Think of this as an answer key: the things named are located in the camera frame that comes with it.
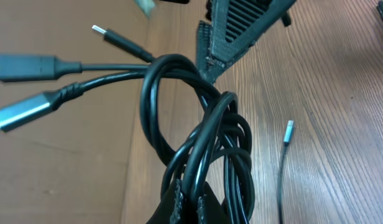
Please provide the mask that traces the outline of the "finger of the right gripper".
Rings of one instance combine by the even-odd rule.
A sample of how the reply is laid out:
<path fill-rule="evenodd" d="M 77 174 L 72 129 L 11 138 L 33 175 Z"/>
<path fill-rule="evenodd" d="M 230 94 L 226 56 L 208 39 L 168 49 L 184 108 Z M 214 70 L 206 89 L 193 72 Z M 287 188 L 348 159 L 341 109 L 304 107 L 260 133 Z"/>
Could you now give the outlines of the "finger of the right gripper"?
<path fill-rule="evenodd" d="M 207 57 L 210 47 L 210 24 L 200 21 L 196 33 L 196 67 L 201 75 L 204 75 L 208 68 Z"/>
<path fill-rule="evenodd" d="M 214 83 L 240 60 L 272 25 L 288 27 L 295 0 L 208 1 L 206 17 L 206 80 Z"/>

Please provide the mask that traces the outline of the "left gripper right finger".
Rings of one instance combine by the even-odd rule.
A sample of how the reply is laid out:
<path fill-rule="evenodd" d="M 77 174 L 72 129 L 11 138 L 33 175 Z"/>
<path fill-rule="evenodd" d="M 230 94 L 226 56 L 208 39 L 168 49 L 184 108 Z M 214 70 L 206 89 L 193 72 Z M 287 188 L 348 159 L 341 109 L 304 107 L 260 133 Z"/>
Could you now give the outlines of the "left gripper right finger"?
<path fill-rule="evenodd" d="M 203 195 L 198 198 L 197 209 L 198 224 L 228 224 L 229 220 L 213 193 L 209 183 L 205 182 Z"/>

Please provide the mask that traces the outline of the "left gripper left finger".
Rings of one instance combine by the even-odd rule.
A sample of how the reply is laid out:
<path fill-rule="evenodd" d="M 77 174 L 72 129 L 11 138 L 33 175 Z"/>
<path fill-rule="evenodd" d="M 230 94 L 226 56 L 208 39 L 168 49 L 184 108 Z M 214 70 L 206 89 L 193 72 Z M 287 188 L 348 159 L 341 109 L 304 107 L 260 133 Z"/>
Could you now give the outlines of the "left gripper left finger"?
<path fill-rule="evenodd" d="M 183 223 L 183 194 L 181 180 L 174 180 L 162 197 L 159 206 L 147 224 Z"/>

